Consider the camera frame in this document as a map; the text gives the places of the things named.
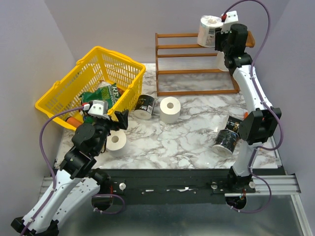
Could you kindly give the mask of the plastic pinkish paper roll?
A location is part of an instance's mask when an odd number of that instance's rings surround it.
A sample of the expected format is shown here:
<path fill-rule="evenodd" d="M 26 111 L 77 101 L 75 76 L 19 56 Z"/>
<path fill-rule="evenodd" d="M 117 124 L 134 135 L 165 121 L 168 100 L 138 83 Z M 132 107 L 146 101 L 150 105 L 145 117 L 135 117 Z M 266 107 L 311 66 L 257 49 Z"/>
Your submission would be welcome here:
<path fill-rule="evenodd" d="M 202 47 L 213 48 L 215 46 L 215 29 L 221 28 L 223 22 L 220 17 L 204 15 L 200 19 L 197 44 Z"/>

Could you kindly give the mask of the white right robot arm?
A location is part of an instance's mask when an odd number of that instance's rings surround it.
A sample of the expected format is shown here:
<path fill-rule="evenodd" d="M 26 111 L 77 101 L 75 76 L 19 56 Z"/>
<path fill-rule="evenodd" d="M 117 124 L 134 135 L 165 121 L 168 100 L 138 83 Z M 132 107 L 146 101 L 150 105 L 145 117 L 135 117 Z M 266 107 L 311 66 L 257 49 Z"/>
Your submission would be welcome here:
<path fill-rule="evenodd" d="M 249 184 L 253 174 L 252 164 L 258 149 L 274 134 L 282 112 L 265 97 L 255 73 L 253 60 L 246 53 L 248 29 L 242 24 L 232 24 L 230 29 L 215 29 L 215 50 L 224 54 L 224 66 L 238 84 L 243 94 L 248 116 L 239 126 L 243 143 L 236 162 L 227 176 L 227 189 L 239 192 Z"/>

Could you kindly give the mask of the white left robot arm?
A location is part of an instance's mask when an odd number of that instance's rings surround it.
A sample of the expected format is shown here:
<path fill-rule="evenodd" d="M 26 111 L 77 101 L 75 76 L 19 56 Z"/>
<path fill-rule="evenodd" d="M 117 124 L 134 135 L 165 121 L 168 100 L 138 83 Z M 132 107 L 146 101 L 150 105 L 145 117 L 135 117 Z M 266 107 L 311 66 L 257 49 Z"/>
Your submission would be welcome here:
<path fill-rule="evenodd" d="M 76 128 L 72 148 L 60 168 L 51 171 L 52 183 L 36 205 L 25 215 L 13 219 L 11 227 L 22 236 L 56 236 L 66 215 L 94 194 L 104 194 L 111 187 L 110 176 L 94 169 L 95 157 L 106 147 L 111 131 L 126 130 L 128 110 L 115 111 L 117 121 L 104 112 L 88 109 L 91 123 Z"/>

